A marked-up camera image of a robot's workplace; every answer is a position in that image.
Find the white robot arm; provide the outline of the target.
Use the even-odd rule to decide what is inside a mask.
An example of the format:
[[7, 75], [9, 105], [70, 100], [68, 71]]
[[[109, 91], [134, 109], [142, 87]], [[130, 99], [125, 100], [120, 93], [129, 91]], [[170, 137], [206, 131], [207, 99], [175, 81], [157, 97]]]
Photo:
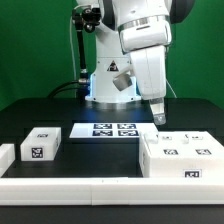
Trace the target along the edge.
[[195, 0], [76, 0], [77, 32], [96, 35], [96, 69], [85, 99], [102, 108], [149, 103], [154, 123], [166, 123], [165, 59], [172, 33]]

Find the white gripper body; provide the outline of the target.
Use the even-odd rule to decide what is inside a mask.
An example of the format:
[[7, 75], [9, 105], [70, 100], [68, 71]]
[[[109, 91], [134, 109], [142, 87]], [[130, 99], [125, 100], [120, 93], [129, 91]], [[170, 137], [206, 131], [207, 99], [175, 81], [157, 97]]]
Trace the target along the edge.
[[166, 95], [165, 47], [133, 51], [130, 59], [142, 98], [163, 98]]

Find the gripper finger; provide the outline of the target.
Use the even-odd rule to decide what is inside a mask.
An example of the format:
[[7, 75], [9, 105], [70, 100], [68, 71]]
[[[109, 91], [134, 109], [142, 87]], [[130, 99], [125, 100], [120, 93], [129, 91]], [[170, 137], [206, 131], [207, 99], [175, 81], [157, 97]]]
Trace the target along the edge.
[[151, 99], [149, 101], [149, 105], [152, 111], [154, 123], [156, 125], [164, 125], [166, 123], [164, 99], [163, 98]]

